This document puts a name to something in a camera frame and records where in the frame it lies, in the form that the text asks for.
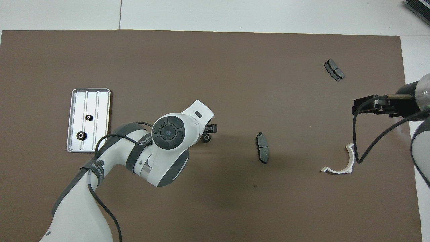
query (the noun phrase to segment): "black velcro strap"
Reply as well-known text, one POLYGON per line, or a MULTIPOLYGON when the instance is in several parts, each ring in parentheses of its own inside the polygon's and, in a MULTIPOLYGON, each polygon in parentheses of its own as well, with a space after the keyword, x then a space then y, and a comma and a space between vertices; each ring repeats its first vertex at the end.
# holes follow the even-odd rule
POLYGON ((88 160, 82 167, 82 169, 90 169, 94 172, 94 174, 97 176, 97 186, 100 185, 100 183, 104 179, 104 169, 103 169, 104 161, 99 160, 95 161, 93 159, 88 160))
POLYGON ((129 157, 127 158, 127 162, 126 162, 127 170, 134 173, 134 165, 136 164, 137 159, 139 158, 140 154, 143 152, 143 149, 145 149, 145 147, 149 144, 152 144, 152 138, 150 133, 143 136, 133 147, 129 157))

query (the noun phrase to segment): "brown table surface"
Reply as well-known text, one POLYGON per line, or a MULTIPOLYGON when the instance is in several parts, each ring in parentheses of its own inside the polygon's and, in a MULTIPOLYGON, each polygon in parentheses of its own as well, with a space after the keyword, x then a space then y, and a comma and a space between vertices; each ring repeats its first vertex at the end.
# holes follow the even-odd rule
MULTIPOLYGON (((407 124, 351 174, 320 172, 347 164, 354 99, 402 85, 395 36, 4 31, 0 241, 38 241, 58 195, 92 156, 65 148, 75 88, 111 90, 111 130, 153 123, 196 99, 215 113, 218 133, 190 148, 171 185, 156 188, 118 166, 97 189, 123 241, 421 241, 407 124), (345 79, 329 76, 328 59, 345 79)), ((360 154, 398 120, 360 115, 360 154)))

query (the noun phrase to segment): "white tile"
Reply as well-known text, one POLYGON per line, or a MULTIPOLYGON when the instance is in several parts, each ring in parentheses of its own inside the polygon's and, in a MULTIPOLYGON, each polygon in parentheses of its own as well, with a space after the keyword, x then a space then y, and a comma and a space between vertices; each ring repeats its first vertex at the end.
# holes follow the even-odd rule
POLYGON ((121 0, 0 0, 0 31, 118 29, 120 3, 121 0))
POLYGON ((430 35, 401 0, 123 0, 121 29, 430 35))
MULTIPOLYGON (((406 83, 430 73, 430 36, 401 36, 406 83)), ((411 136, 421 122, 409 122, 411 136)), ((423 242, 430 242, 430 188, 415 169, 423 242)))

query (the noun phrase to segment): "metal tray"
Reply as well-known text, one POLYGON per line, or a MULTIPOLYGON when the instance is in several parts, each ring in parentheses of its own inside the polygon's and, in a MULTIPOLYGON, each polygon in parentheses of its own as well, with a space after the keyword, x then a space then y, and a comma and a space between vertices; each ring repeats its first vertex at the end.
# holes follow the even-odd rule
POLYGON ((75 89, 72 91, 69 127, 67 132, 67 151, 73 153, 92 153, 98 140, 108 133, 109 89, 75 89))

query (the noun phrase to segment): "cable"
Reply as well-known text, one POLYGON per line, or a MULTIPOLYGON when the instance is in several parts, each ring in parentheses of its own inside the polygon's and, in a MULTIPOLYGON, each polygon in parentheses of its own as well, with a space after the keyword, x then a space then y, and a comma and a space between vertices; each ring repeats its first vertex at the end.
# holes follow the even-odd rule
POLYGON ((145 122, 137 122, 138 124, 144 124, 144 125, 148 125, 149 127, 151 127, 152 128, 152 124, 149 124, 149 123, 145 123, 145 122))
POLYGON ((112 218, 112 220, 115 223, 115 226, 117 227, 118 230, 118 236, 120 238, 120 242, 122 242, 123 238, 121 235, 121 229, 120 229, 120 225, 117 221, 117 219, 115 218, 115 216, 111 213, 111 211, 106 207, 106 205, 100 200, 100 198, 97 196, 97 194, 94 192, 94 190, 91 187, 91 170, 88 170, 88 178, 87 178, 87 186, 88 186, 88 190, 91 193, 91 195, 93 196, 93 198, 98 202, 98 204, 100 204, 100 206, 107 212, 107 214, 109 214, 109 216, 112 218))
POLYGON ((371 103, 371 102, 373 102, 375 100, 384 100, 384 99, 387 99, 387 95, 385 95, 385 96, 378 96, 378 97, 369 99, 366 102, 364 102, 363 104, 361 104, 357 108, 357 110, 355 111, 355 113, 354 113, 354 119, 353 119, 353 143, 354 143, 354 155, 355 155, 355 157, 357 159, 357 163, 358 164, 360 164, 361 162, 363 162, 364 158, 367 156, 367 154, 370 152, 370 150, 375 146, 375 144, 380 139, 382 139, 382 137, 384 137, 387 133, 389 133, 391 130, 395 129, 396 127, 402 125, 403 123, 406 123, 407 121, 410 121, 410 120, 412 120, 412 119, 414 119, 414 118, 416 118, 418 116, 421 116, 421 115, 424 115, 424 114, 430 114, 430 109, 425 109, 425 110, 423 110, 421 112, 417 112, 417 113, 415 113, 413 115, 410 115, 410 116, 402 119, 401 121, 399 121, 399 122, 391 125, 388 129, 386 129, 378 137, 376 137, 376 139, 374 139, 372 141, 372 143, 369 145, 369 147, 367 147, 366 151, 363 153, 363 156, 361 158, 359 158, 358 157, 358 151, 357 151, 357 140, 356 140, 356 120, 357 120, 357 115, 359 114, 359 112, 361 111, 361 109, 365 105, 367 105, 367 104, 369 104, 369 103, 371 103))
POLYGON ((121 138, 124 138, 124 139, 126 139, 126 140, 128 140, 130 142, 137 143, 137 141, 135 141, 135 140, 133 140, 133 139, 131 139, 131 138, 125 136, 125 135, 111 133, 111 134, 103 136, 101 139, 98 140, 97 144, 95 145, 95 149, 94 149, 96 155, 97 155, 98 147, 100 146, 100 143, 102 142, 102 140, 104 140, 104 139, 106 139, 108 137, 121 137, 121 138))

